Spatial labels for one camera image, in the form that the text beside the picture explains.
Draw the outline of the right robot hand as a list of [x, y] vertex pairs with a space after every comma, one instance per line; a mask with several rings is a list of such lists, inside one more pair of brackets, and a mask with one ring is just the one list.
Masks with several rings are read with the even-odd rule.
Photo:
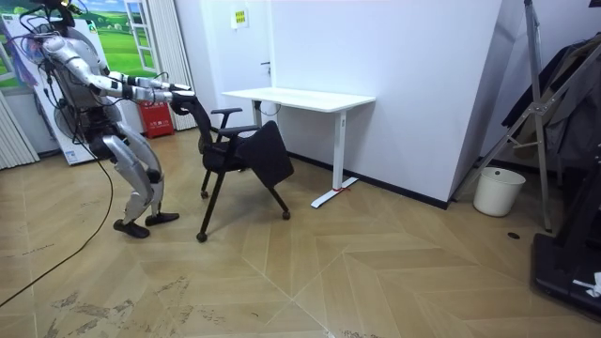
[[188, 115], [196, 110], [198, 99], [192, 91], [172, 91], [170, 107], [176, 115]]

